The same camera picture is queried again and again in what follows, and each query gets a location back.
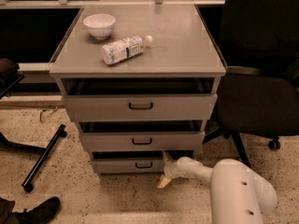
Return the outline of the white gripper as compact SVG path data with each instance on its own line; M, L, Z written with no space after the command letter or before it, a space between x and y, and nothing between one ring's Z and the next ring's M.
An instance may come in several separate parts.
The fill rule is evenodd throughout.
M165 175L161 176L157 186L158 189L165 188L171 182L171 179L181 177L181 171L178 168L178 162L173 161L170 154L166 151L163 152L163 160L165 162L164 165Z

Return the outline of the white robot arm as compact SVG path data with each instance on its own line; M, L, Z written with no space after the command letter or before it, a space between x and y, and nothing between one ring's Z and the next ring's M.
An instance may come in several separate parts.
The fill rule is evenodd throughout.
M179 177L208 183L212 224L263 224L262 214L273 212L278 205L272 184L240 161L225 159L211 168L189 157L173 160L165 151L163 160L159 189Z

